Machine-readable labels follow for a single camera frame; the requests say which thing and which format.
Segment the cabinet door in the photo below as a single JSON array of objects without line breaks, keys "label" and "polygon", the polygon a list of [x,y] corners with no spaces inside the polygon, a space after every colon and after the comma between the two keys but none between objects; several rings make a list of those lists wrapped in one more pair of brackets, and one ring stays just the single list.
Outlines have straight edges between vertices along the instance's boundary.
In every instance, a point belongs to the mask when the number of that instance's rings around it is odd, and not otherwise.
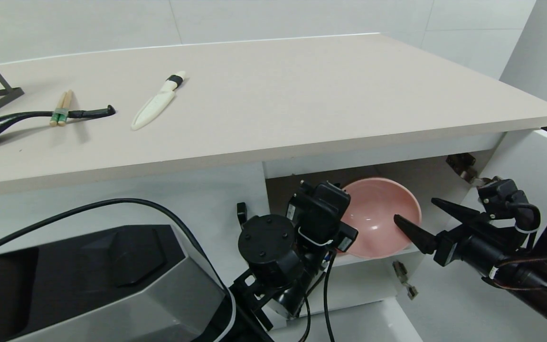
[{"label": "cabinet door", "polygon": [[[540,229],[545,228],[547,132],[508,133],[481,176],[512,178],[530,203],[540,208]],[[462,205],[482,210],[477,199],[477,189],[471,189]],[[449,223],[450,228],[455,225],[456,221]],[[463,262],[443,268],[428,256],[411,283],[419,289],[419,296],[414,301],[399,296],[398,301],[424,342],[547,342],[547,320],[543,316],[506,291],[484,284]]]}]

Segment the black ladle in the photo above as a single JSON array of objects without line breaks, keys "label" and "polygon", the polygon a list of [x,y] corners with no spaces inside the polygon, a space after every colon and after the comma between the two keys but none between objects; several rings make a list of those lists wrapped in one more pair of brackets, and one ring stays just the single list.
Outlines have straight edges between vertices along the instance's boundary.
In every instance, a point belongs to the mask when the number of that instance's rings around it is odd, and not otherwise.
[{"label": "black ladle", "polygon": [[[72,110],[69,111],[67,117],[70,119],[99,119],[100,117],[107,117],[115,114],[113,106],[109,105],[107,108],[101,110]],[[22,113],[14,113],[9,115],[0,116],[0,134],[7,130],[9,126],[12,126],[19,121],[29,119],[30,117],[51,117],[51,111],[26,111]]]}]

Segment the wire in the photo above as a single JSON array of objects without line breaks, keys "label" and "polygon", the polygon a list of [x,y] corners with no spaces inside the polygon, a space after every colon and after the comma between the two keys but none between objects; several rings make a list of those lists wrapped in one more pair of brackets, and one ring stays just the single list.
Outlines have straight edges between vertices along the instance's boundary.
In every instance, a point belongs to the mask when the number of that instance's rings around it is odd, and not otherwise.
[{"label": "wire", "polygon": [[527,240],[527,251],[532,251],[533,246],[536,244],[536,234],[534,232],[529,234],[529,238]]},{"label": "wire", "polygon": [[308,336],[310,335],[310,328],[311,328],[310,301],[308,301],[308,294],[303,292],[303,295],[305,296],[305,309],[308,311],[308,326],[305,328],[305,332],[303,333],[303,336],[301,337],[299,342],[305,342],[308,339]]},{"label": "wire", "polygon": [[542,257],[509,257],[504,260],[501,260],[495,264],[495,267],[501,268],[510,264],[524,264],[529,262],[541,262],[547,261],[547,256]]},{"label": "wire", "polygon": [[509,209],[529,209],[531,212],[533,212],[533,222],[531,223],[531,227],[529,231],[520,231],[524,234],[529,234],[532,232],[538,231],[538,228],[541,224],[541,213],[538,207],[536,207],[534,204],[530,203],[510,203],[506,202],[506,207]]},{"label": "wire", "polygon": [[496,287],[496,288],[502,288],[503,290],[510,290],[510,291],[547,291],[547,286],[533,286],[533,287],[524,287],[524,286],[508,286],[504,285],[501,282],[499,282],[497,279],[490,279],[487,277],[482,277],[482,281],[486,282],[487,284]]},{"label": "wire", "polygon": [[320,285],[320,283],[324,280],[325,275],[326,275],[326,272],[322,272],[322,274],[318,277],[318,279],[313,283],[313,285],[308,290],[308,296],[311,295],[311,293],[316,288],[316,286]]},{"label": "wire", "polygon": [[70,216],[73,216],[73,215],[76,215],[76,214],[80,214],[81,212],[85,212],[85,211],[88,211],[88,210],[92,210],[92,209],[96,209],[96,208],[100,208],[100,207],[104,207],[104,206],[110,206],[110,205],[113,205],[113,204],[119,204],[119,203],[141,204],[143,206],[148,206],[150,208],[154,208],[155,210],[158,210],[159,212],[163,213],[165,216],[168,216],[180,228],[180,230],[183,232],[183,234],[185,234],[185,236],[189,239],[189,242],[193,245],[193,247],[195,247],[195,249],[197,249],[197,251],[206,259],[209,266],[215,272],[215,275],[217,276],[217,280],[219,280],[219,283],[221,284],[221,286],[224,286],[226,288],[226,290],[227,290],[227,292],[230,296],[231,302],[232,302],[232,316],[229,320],[229,324],[227,325],[225,330],[223,330],[221,335],[219,335],[219,337],[217,337],[217,339],[214,340],[214,342],[220,342],[220,340],[222,340],[226,336],[226,334],[229,333],[229,331],[232,329],[232,327],[235,324],[235,320],[236,320],[236,302],[235,302],[234,294],[232,294],[231,290],[228,287],[225,286],[225,284],[221,280],[221,277],[217,273],[217,270],[215,270],[215,267],[212,266],[212,263],[210,262],[210,259],[208,259],[208,257],[206,256],[206,253],[204,253],[204,249],[202,249],[202,246],[200,246],[198,240],[195,238],[193,233],[189,230],[189,227],[187,227],[187,225],[185,225],[185,223],[178,216],[176,216],[176,214],[174,214],[174,212],[171,212],[170,210],[168,210],[164,206],[161,206],[158,203],[148,201],[146,199],[105,199],[104,201],[99,201],[99,202],[95,202],[95,203],[91,203],[91,204],[86,204],[86,205],[80,206],[78,208],[67,210],[66,212],[63,212],[61,214],[49,217],[47,219],[43,219],[42,221],[39,221],[37,223],[33,223],[33,225],[30,225],[26,228],[22,228],[19,231],[13,232],[13,233],[11,233],[7,236],[2,237],[2,238],[0,238],[0,247],[5,245],[6,243],[12,241],[12,240],[15,240],[16,238],[19,238],[19,237],[21,237],[25,234],[28,234],[32,231],[35,231],[35,230],[37,230],[41,227],[46,226],[46,225],[50,225],[51,223],[54,223],[56,221],[60,221],[61,219],[66,219],[67,217],[70,217]]},{"label": "wire", "polygon": [[337,251],[332,250],[330,256],[330,262],[328,262],[328,270],[326,270],[326,276],[324,277],[324,318],[326,319],[326,329],[328,330],[328,338],[330,342],[335,342],[335,336],[332,335],[332,328],[330,328],[330,318],[328,317],[328,278],[330,277],[330,271],[332,270],[332,263],[335,261]]}]

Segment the cabinet hinge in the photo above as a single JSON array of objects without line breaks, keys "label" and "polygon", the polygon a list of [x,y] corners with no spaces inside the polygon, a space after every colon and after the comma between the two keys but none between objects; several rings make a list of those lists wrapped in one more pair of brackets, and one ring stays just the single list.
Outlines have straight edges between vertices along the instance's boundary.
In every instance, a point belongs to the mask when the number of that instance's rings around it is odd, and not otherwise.
[{"label": "cabinet hinge", "polygon": [[495,178],[479,178],[478,171],[474,169],[476,158],[469,153],[450,154],[447,156],[447,164],[464,181],[473,186],[484,186],[495,181]]},{"label": "cabinet hinge", "polygon": [[392,266],[394,267],[394,272],[396,273],[396,277],[400,281],[400,284],[402,286],[406,287],[406,294],[408,297],[413,300],[419,292],[417,291],[417,288],[415,286],[412,286],[408,283],[408,271],[406,270],[406,267],[402,262],[399,262],[398,260],[395,260],[392,263]]}]

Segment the white cabinet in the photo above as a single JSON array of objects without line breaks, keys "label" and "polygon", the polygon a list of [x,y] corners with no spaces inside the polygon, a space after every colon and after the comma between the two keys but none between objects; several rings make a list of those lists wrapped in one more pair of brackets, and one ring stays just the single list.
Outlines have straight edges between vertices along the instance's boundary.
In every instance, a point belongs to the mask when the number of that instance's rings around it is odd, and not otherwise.
[{"label": "white cabinet", "polygon": [[[475,155],[486,159],[487,154]],[[342,156],[336,156],[335,162],[344,162]],[[529,200],[540,206],[542,225],[547,223],[547,132],[508,133],[481,174],[514,179]],[[449,217],[429,202],[431,197],[480,207],[475,189],[455,175],[444,156],[278,178],[286,182],[278,182],[277,187],[269,189],[269,196],[266,182],[271,180],[265,179],[261,163],[252,163],[0,195],[0,238],[67,208],[112,197],[139,197],[178,213],[229,285],[246,268],[236,248],[239,236],[235,217],[237,202],[246,202],[250,214],[262,215],[280,204],[281,197],[277,193],[283,193],[280,189],[291,186],[289,180],[297,182],[298,186],[298,180],[302,178],[315,181],[324,177],[345,182],[369,175],[388,177],[407,186],[423,208],[423,227],[432,233],[444,229]],[[19,238],[0,251],[132,223],[167,223],[167,220],[150,209],[123,204],[65,219]],[[339,309],[331,315],[332,324],[340,337],[355,332],[358,334],[356,341],[369,341],[370,331],[373,331],[378,336],[381,334],[380,340],[390,342],[417,342],[421,338],[426,342],[445,341],[451,336],[460,336],[462,341],[482,338],[512,341],[518,340],[519,336],[523,341],[547,340],[544,318],[503,290],[482,283],[475,271],[458,261],[446,268],[434,264],[429,257],[422,262],[423,255],[415,247],[381,260],[364,261],[351,257],[344,260],[346,257],[339,258],[330,281],[330,307]],[[414,301],[408,300],[406,291],[391,270],[391,262],[397,259],[406,264],[413,276],[411,282],[419,290]],[[322,312],[321,290],[316,290],[312,297],[313,313]],[[276,327],[286,325],[280,316],[272,318]],[[315,340],[325,340],[323,317],[317,315],[313,320],[313,338],[321,334]],[[521,321],[529,324],[523,325],[519,323]],[[273,331],[272,336],[280,342],[294,341],[304,329],[304,323],[302,318],[293,321],[288,327]],[[491,329],[483,332],[482,324]],[[438,334],[419,338],[421,331],[428,334],[437,331]]]}]

